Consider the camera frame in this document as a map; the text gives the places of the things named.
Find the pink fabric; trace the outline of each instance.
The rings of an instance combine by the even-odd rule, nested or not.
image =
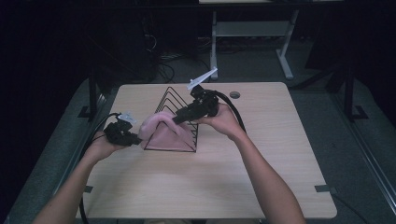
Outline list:
[[[148,117],[140,126],[140,146],[147,149],[194,151],[191,129],[186,123],[175,124],[175,115],[161,111]]]

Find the dark background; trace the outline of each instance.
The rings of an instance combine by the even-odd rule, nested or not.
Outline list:
[[[147,52],[144,34],[156,35],[159,49],[178,48],[190,55],[197,53],[197,36],[210,36],[208,11],[156,11],[147,19],[147,12],[97,12],[84,10],[86,6],[97,3],[0,3],[0,221],[18,197],[73,93],[92,71],[103,92],[122,83],[148,83],[154,78],[161,51]],[[262,17],[260,11],[219,15],[225,20]],[[279,14],[265,15],[275,20]],[[307,67],[325,69],[340,61],[352,67],[396,126],[395,15],[391,1],[341,9],[308,7],[300,13],[293,38],[316,40]]]

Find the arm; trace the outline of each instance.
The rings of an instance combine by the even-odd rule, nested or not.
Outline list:
[[[215,117],[201,118],[197,122],[211,125],[235,142],[260,207],[270,223],[305,223],[293,192],[241,129],[230,107],[219,104]]]
[[[78,205],[93,166],[123,147],[108,143],[105,136],[94,140],[55,196],[44,206],[34,223],[74,223]]]

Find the wooden table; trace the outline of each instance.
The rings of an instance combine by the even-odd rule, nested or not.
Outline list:
[[[132,111],[138,120],[154,113],[168,86],[188,102],[187,84],[125,85],[111,112]],[[228,95],[262,155],[289,184],[307,218],[331,218],[336,208],[283,83],[204,83]],[[100,161],[84,194],[87,217],[105,218],[264,218],[236,146],[207,125],[199,125],[194,152],[128,147]]]

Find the metal rack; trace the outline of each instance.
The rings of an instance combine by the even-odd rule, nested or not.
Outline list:
[[[155,113],[161,112],[161,111],[168,111],[171,112],[172,114],[176,114],[176,111],[178,111],[180,108],[187,106],[188,104],[186,103],[183,98],[173,89],[172,87],[168,87],[163,94],[163,98],[161,99],[160,103],[157,106],[157,109],[155,110]],[[191,150],[179,150],[179,149],[166,149],[167,151],[184,151],[184,152],[196,152],[197,148],[197,140],[198,140],[198,123],[191,122],[191,121],[186,121],[186,124],[189,126],[191,133],[192,133],[192,142],[194,143],[194,147],[191,147],[189,144],[186,143],[187,146]],[[148,148],[149,142],[151,140],[148,140],[148,143],[144,147],[145,150],[159,150],[159,149],[151,149]]]

